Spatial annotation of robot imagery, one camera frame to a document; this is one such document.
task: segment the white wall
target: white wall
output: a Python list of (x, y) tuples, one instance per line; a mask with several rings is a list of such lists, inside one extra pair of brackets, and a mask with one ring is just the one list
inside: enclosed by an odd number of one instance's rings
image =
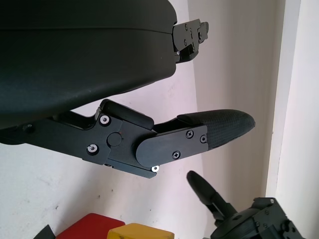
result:
[(275, 110), (268, 115), (270, 119), (273, 118), (273, 121), (268, 121), (269, 132), (272, 132), (271, 147), (267, 147), (267, 151), (265, 151), (264, 175), (266, 177), (264, 177), (263, 187), (267, 182), (267, 197), (274, 197), (276, 193), (300, 9), (300, 0), (281, 0), (279, 3), (280, 9), (284, 8), (284, 20), (283, 26), (280, 26), (282, 34), (277, 34), (278, 37), (280, 36), (280, 40), (278, 40), (280, 59), (279, 62), (278, 60), (274, 61), (274, 66), (276, 66), (274, 70), (277, 71), (276, 85), (273, 85), (276, 97), (271, 97), (271, 101), (276, 99)]
[[(187, 0), (172, 0), (179, 22), (188, 21)], [(197, 111), (193, 63), (136, 91), (112, 97), (119, 103), (163, 122)], [(99, 102), (77, 109), (92, 115)], [(145, 179), (30, 145), (0, 145), (0, 238), (31, 239), (45, 225), (59, 233), (87, 213), (126, 223), (142, 223), (202, 238), (206, 209), (189, 187), (189, 170), (202, 173), (196, 155), (160, 167)]]
[(301, 1), (276, 197), (304, 238), (319, 238), (319, 1)]
[[(199, 111), (237, 109), (256, 128), (204, 153), (204, 177), (236, 209), (262, 196), (265, 130), (273, 77), (274, 0), (188, 0), (190, 18), (209, 22), (209, 39), (194, 60)], [(205, 236), (215, 228), (207, 212)]]

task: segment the black metal bracket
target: black metal bracket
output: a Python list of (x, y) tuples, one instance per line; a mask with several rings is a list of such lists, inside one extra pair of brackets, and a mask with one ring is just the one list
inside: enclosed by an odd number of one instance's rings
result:
[(191, 61), (198, 55), (199, 45), (208, 38), (208, 22), (199, 19), (173, 27), (176, 63)]
[(153, 167), (206, 152), (208, 144), (201, 142), (206, 134), (205, 125), (157, 134), (139, 145), (136, 159), (144, 167)]
[(294, 223), (287, 218), (275, 198), (255, 198), (251, 208), (260, 210), (253, 219), (262, 239), (278, 236), (284, 239), (302, 239)]
[[(0, 142), (28, 143), (152, 178), (164, 163), (207, 151), (206, 133), (207, 126), (178, 119), (156, 126), (150, 117), (104, 100), (91, 117), (65, 112), (0, 130)], [(180, 157), (173, 159), (174, 151)]]

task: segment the black plastic part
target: black plastic part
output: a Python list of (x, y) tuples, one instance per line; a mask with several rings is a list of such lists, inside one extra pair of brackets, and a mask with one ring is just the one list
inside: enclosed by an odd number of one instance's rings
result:
[(167, 0), (0, 3), (0, 128), (174, 74)]
[(210, 199), (216, 193), (216, 190), (203, 177), (194, 171), (188, 172), (187, 180), (202, 204), (211, 205)]
[(255, 121), (249, 114), (237, 110), (198, 112), (177, 118), (190, 125), (207, 126), (208, 150), (227, 144), (255, 127)]
[(154, 127), (154, 120), (140, 112), (131, 108), (115, 103), (110, 100), (103, 100), (100, 108), (108, 115), (115, 116), (127, 122), (131, 122), (140, 127), (152, 130)]
[(49, 225), (43, 228), (34, 239), (55, 239), (55, 235)]
[(255, 198), (238, 213), (197, 173), (190, 171), (187, 180), (216, 219), (211, 239), (303, 239), (275, 198)]
[[(194, 136), (187, 138), (186, 133), (190, 129), (194, 131)], [(200, 137), (206, 133), (207, 127), (199, 125), (157, 134), (155, 137), (145, 139), (138, 146), (136, 159), (144, 167), (153, 167), (206, 152), (208, 144), (200, 142)], [(180, 154), (174, 158), (172, 154), (176, 151)]]
[(172, 33), (177, 22), (167, 0), (10, 0), (0, 3), (0, 30), (84, 28)]
[(173, 41), (176, 63), (187, 62), (198, 55), (199, 44), (208, 38), (208, 22), (193, 20), (174, 26)]
[(213, 214), (217, 226), (237, 213), (231, 204), (226, 203), (219, 193), (217, 193), (203, 177), (194, 171), (189, 171), (187, 180), (202, 204), (206, 205)]

